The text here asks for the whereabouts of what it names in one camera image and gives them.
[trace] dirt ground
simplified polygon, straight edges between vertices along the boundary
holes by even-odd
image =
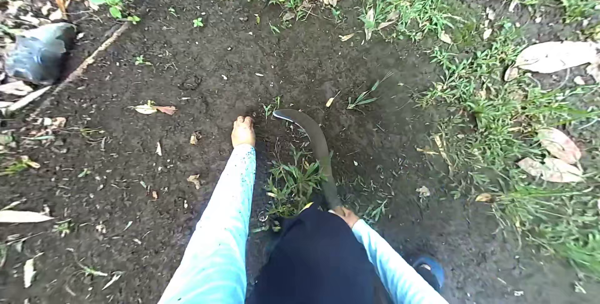
[[[352,0],[341,3],[348,8],[342,9],[345,24],[309,16],[279,34],[269,22],[278,21],[280,10],[257,0],[136,3],[144,8],[142,21],[91,65],[85,78],[42,110],[40,116],[68,121],[48,146],[23,148],[22,154],[41,168],[1,177],[0,205],[26,198],[27,210],[47,205],[57,219],[74,224],[65,237],[52,231],[53,223],[0,227],[0,237],[39,233],[25,241],[21,252],[9,250],[0,270],[1,303],[26,298],[32,304],[158,301],[229,157],[237,115],[252,115],[256,122],[250,229],[258,228],[258,214],[267,202],[263,186],[269,162],[276,151],[287,153],[289,143],[301,144],[285,122],[264,115],[263,104],[279,95],[281,107],[302,109],[321,124],[345,198],[360,195],[349,184],[359,176],[386,195],[389,209],[376,225],[384,238],[405,256],[427,252],[443,262],[442,294],[448,302],[597,302],[600,286],[586,284],[587,294],[574,292],[576,274],[566,262],[526,245],[517,250],[515,237],[499,229],[488,205],[446,194],[447,181],[438,172],[443,162],[430,162],[416,150],[432,146],[428,136],[437,115],[412,100],[438,73],[428,55],[409,41],[375,38],[361,45],[356,37],[340,42],[339,35],[360,29],[349,9],[356,5]],[[169,14],[169,7],[177,16]],[[317,8],[314,14],[329,16]],[[205,26],[194,29],[191,20],[198,16]],[[84,24],[86,42],[76,47],[71,62],[97,47],[111,24],[94,22],[88,30]],[[154,65],[134,65],[140,54]],[[387,72],[393,75],[378,90],[376,103],[366,105],[364,114],[346,110],[349,96],[356,97]],[[178,111],[142,115],[128,108],[146,100]],[[35,128],[27,116],[23,113],[4,129]],[[79,131],[96,128],[102,132],[89,137]],[[192,146],[195,131],[202,137]],[[162,156],[155,154],[157,142]],[[84,168],[91,173],[78,177]],[[199,190],[186,181],[194,174],[200,175]],[[415,191],[422,185],[432,190],[425,200]],[[270,235],[252,233],[248,239],[250,288]],[[23,263],[41,252],[35,281],[23,290]],[[80,264],[109,275],[85,276]],[[119,271],[122,277],[102,290]]]

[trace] grass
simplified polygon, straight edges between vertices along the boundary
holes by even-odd
[[[294,146],[290,155],[293,164],[273,161],[271,176],[266,186],[271,197],[267,206],[267,215],[290,217],[311,202],[313,193],[320,190],[320,182],[325,178],[318,162],[309,163],[308,155]]]
[[[505,82],[504,70],[526,43],[512,24],[496,28],[488,46],[456,52],[435,48],[432,60],[443,68],[443,80],[418,98],[421,106],[435,106],[449,115],[440,120],[438,136],[445,144],[449,172],[455,172],[451,192],[491,192],[501,223],[600,276],[600,251],[595,250],[600,172],[594,171],[600,162],[587,162],[585,182],[573,185],[543,183],[515,164],[524,157],[547,155],[536,140],[537,129],[559,127],[575,133],[575,126],[597,120],[600,110],[583,106],[599,86],[544,89],[523,74]],[[457,56],[467,53],[473,55]]]

